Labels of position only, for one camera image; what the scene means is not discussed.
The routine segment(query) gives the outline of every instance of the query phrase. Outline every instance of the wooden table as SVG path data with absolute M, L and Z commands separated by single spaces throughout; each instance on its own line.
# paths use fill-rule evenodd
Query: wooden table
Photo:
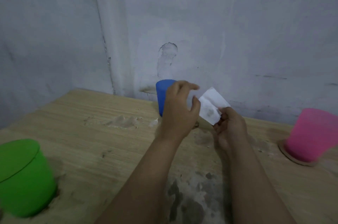
M 5 214 L 1 224 L 93 223 L 154 139 L 157 118 L 154 102 L 73 90 L 1 130 L 1 144 L 22 138 L 39 141 L 60 189 L 49 209 L 39 215 L 16 219 Z M 181 208 L 187 211 L 191 202 L 197 202 L 195 207 L 201 205 L 199 210 L 204 211 L 203 223 L 227 223 L 227 177 L 222 176 L 214 150 L 212 127 L 200 121 L 173 161 L 165 213 L 175 210 L 175 195 L 167 191 L 177 184 L 183 195 Z M 292 126 L 250 118 L 246 122 L 265 171 L 298 223 L 338 223 L 337 148 L 328 151 L 315 167 L 300 166 L 276 146 L 276 141 L 288 137 Z M 171 223 L 181 223 L 180 207 Z

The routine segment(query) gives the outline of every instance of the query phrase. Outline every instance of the hand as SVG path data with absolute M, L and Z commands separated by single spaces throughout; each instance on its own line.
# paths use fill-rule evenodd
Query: hand
M 230 159 L 243 143 L 248 142 L 248 132 L 244 118 L 231 107 L 220 108 L 222 115 L 214 129 L 218 135 L 218 144 Z
M 190 90 L 198 90 L 199 86 L 187 81 L 175 82 L 167 89 L 164 102 L 163 118 L 160 135 L 177 139 L 179 143 L 188 136 L 195 125 L 201 108 L 200 101 L 192 98 L 191 110 L 187 107 Z

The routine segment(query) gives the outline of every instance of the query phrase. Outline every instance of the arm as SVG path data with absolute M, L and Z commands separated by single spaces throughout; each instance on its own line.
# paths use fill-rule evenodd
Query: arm
M 168 88 L 159 135 L 95 224 L 159 222 L 171 162 L 198 118 L 199 100 L 193 98 L 191 110 L 186 105 L 189 91 L 198 88 L 186 81 Z
M 296 224 L 248 142 L 243 117 L 231 107 L 220 111 L 214 128 L 230 160 L 234 224 Z

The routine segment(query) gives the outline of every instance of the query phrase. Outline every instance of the coaster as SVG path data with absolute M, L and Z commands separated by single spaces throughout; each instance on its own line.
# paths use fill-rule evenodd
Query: coaster
M 315 166 L 318 161 L 313 161 L 313 162 L 303 162 L 303 161 L 300 161 L 300 160 L 297 160 L 296 158 L 294 158 L 293 156 L 291 156 L 286 150 L 285 150 L 285 147 L 284 147 L 284 144 L 285 144 L 285 141 L 286 140 L 281 140 L 281 141 L 278 141 L 277 142 L 277 145 L 279 147 L 279 150 L 287 157 L 289 158 L 291 161 L 299 164 L 299 165 L 304 165 L 304 166 Z

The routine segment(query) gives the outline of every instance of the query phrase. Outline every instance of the white paper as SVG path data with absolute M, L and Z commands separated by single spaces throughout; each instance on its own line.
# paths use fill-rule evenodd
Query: white paper
M 214 125 L 221 118 L 219 107 L 230 107 L 230 104 L 213 87 L 207 90 L 200 98 L 200 117 Z

